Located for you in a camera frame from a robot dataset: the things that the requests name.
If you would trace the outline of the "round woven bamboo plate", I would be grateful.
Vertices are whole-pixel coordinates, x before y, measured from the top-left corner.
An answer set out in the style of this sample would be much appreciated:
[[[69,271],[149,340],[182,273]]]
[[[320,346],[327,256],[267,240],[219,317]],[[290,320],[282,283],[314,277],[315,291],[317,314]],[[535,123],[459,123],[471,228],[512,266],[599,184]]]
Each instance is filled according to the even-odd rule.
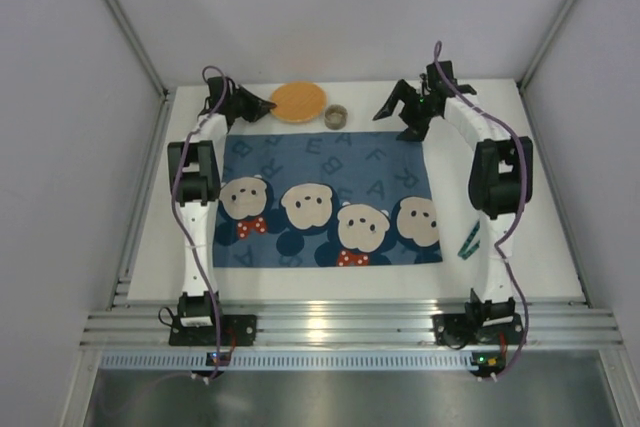
[[[305,123],[318,117],[326,108],[327,95],[317,84],[297,81],[283,84],[270,96],[275,104],[271,113],[286,123]]]

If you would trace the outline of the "small grey metal cup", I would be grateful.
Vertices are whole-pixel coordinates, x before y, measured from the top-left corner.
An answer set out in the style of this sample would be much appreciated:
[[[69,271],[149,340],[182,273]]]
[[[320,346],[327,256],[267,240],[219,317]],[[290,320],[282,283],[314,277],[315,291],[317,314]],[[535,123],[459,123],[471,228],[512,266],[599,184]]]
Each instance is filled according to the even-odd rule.
[[[341,130],[346,126],[347,109],[340,104],[329,105],[324,111],[324,124],[331,130]]]

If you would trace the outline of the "silver fork green handle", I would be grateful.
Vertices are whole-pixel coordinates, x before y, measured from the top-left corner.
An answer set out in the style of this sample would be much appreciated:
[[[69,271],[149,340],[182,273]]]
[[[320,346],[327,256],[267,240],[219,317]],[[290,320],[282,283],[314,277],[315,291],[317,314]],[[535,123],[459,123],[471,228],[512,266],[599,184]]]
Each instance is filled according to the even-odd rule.
[[[479,241],[480,242],[480,223],[476,222],[473,226],[473,228],[471,229],[471,231],[469,232],[469,234],[467,235],[466,239],[464,240],[462,246],[460,247],[459,251],[461,250],[461,248],[463,247],[464,244],[474,244],[475,242]]]

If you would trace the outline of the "blue bear print placemat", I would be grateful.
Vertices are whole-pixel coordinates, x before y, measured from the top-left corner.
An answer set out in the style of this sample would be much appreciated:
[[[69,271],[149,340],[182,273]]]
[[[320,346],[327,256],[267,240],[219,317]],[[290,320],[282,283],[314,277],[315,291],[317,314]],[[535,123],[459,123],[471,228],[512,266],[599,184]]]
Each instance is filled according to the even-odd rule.
[[[423,147],[394,132],[231,135],[213,237],[225,268],[439,263]]]

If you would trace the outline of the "silver spoon green handle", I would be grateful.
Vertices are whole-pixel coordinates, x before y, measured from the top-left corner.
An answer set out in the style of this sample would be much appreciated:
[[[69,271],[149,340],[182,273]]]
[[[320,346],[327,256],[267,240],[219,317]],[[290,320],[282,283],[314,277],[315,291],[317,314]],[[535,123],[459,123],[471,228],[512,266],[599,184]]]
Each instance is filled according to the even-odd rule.
[[[477,241],[474,244],[464,244],[458,255],[463,259],[467,260],[471,257],[480,247],[480,242]]]

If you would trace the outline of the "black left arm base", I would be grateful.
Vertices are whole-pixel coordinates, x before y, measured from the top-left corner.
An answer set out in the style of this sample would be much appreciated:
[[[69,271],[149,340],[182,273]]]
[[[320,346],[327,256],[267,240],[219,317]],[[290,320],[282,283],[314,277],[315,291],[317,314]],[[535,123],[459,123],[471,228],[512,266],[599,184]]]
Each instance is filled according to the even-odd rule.
[[[178,320],[172,323],[168,343],[177,347],[215,347],[215,326],[184,327]],[[252,346],[257,334],[257,316],[226,314],[221,318],[220,345],[222,347]]]

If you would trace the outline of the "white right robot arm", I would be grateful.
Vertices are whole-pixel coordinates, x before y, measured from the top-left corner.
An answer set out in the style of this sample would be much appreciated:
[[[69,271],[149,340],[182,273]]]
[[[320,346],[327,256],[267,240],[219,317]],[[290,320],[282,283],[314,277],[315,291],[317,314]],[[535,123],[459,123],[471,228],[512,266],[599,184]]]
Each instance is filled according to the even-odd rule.
[[[477,104],[477,92],[454,78],[450,61],[435,61],[420,75],[420,86],[400,79],[374,115],[391,116],[401,103],[406,125],[397,138],[421,142],[431,121],[444,119],[473,150],[468,197],[479,216],[479,268],[465,304],[468,322],[483,328],[515,318],[515,281],[510,258],[513,236],[533,190],[533,143]]]

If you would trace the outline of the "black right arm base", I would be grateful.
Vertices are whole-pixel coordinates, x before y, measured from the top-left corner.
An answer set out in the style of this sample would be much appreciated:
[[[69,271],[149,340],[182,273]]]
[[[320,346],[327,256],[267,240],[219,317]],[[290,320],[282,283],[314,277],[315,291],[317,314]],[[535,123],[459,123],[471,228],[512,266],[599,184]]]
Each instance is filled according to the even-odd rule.
[[[472,345],[499,346],[501,341],[516,345],[525,333],[513,298],[498,303],[470,300],[462,313],[435,315],[433,327],[436,344],[454,350]]]

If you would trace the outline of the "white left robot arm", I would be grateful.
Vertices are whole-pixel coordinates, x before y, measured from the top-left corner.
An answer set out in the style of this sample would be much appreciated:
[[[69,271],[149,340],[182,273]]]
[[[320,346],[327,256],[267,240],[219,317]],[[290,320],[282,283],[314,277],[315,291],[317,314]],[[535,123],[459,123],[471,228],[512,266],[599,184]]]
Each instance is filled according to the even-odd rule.
[[[167,145],[170,206],[185,249],[177,307],[182,328],[214,327],[222,317],[213,237],[228,132],[237,119],[255,123],[275,107],[222,73],[205,76],[204,82],[209,94],[195,125],[183,141]]]

